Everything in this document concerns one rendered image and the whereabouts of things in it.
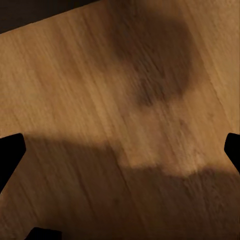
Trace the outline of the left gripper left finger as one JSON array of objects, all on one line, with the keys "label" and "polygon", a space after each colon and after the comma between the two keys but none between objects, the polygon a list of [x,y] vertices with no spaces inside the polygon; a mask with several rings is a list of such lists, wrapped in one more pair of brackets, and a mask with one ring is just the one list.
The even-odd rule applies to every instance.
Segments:
[{"label": "left gripper left finger", "polygon": [[26,152],[21,133],[0,138],[0,193]]}]

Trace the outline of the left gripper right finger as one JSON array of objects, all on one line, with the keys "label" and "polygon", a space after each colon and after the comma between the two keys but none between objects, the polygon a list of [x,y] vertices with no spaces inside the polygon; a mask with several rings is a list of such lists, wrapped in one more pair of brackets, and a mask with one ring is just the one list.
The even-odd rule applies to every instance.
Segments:
[{"label": "left gripper right finger", "polygon": [[240,173],[240,135],[228,133],[224,151]]}]

